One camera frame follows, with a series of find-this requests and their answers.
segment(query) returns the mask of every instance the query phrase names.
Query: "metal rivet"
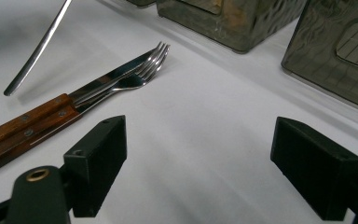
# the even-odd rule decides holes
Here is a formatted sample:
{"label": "metal rivet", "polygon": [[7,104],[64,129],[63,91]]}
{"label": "metal rivet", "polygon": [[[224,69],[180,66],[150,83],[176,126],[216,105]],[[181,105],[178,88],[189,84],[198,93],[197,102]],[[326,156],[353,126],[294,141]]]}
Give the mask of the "metal rivet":
{"label": "metal rivet", "polygon": [[58,115],[59,115],[60,117],[63,117],[63,116],[66,115],[66,111],[62,110],[62,111],[60,111],[60,112],[58,113]]}
{"label": "metal rivet", "polygon": [[26,121],[28,118],[30,118],[29,115],[23,115],[23,116],[21,116],[21,120],[22,120],[22,121]]}
{"label": "metal rivet", "polygon": [[35,182],[38,180],[41,180],[43,178],[45,178],[46,176],[48,176],[48,169],[39,169],[39,170],[35,170],[32,173],[27,175],[27,181],[29,182]]}
{"label": "metal rivet", "polygon": [[33,133],[34,133],[34,130],[28,129],[27,131],[24,132],[24,135],[28,137],[28,136],[31,136]]}

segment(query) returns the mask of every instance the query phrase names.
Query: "white table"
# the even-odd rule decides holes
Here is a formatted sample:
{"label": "white table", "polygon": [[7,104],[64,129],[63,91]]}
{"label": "white table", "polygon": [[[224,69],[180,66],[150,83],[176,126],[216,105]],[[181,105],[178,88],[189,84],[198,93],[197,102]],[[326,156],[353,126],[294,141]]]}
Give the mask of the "white table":
{"label": "white table", "polygon": [[[60,167],[99,121],[125,115],[128,158],[98,216],[73,223],[324,223],[269,158],[275,120],[302,121],[358,155],[358,110],[283,72],[296,21],[239,55],[159,17],[156,6],[75,0],[31,74],[6,97],[62,3],[0,1],[0,124],[160,40],[171,51],[150,84],[113,96],[1,168],[0,202],[20,174]],[[352,219],[349,211],[338,223]]]}

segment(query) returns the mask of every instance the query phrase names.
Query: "fork head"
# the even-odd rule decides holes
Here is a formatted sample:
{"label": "fork head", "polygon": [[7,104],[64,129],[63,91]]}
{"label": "fork head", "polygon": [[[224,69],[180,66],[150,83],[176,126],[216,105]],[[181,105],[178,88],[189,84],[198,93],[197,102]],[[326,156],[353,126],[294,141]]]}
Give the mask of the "fork head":
{"label": "fork head", "polygon": [[132,75],[121,79],[113,91],[124,91],[138,89],[150,82],[161,68],[167,57],[170,45],[161,42],[155,48],[148,60],[144,62]]}

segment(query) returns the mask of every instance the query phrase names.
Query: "table surface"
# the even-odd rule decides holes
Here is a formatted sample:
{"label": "table surface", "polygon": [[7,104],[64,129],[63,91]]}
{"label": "table surface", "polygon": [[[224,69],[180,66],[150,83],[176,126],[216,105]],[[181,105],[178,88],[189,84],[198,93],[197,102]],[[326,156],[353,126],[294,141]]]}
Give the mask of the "table surface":
{"label": "table surface", "polygon": [[[0,202],[20,174],[60,167],[98,122],[125,115],[128,158],[98,216],[71,215],[72,223],[324,223],[269,158],[275,121],[302,121],[358,155],[358,110],[283,72],[296,21],[240,55],[159,17],[156,5],[74,1],[31,74],[6,97],[62,3],[0,1],[0,124],[159,41],[171,50],[151,83],[111,97],[1,168]],[[337,223],[353,216],[349,210]]]}

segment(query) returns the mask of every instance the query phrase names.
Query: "brown wooden handle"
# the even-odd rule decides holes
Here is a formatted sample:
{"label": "brown wooden handle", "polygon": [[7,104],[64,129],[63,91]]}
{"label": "brown wooden handle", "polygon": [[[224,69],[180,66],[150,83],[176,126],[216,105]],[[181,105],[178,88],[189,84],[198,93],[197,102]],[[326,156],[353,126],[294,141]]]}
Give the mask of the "brown wooden handle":
{"label": "brown wooden handle", "polygon": [[63,94],[0,126],[0,167],[80,119]]}

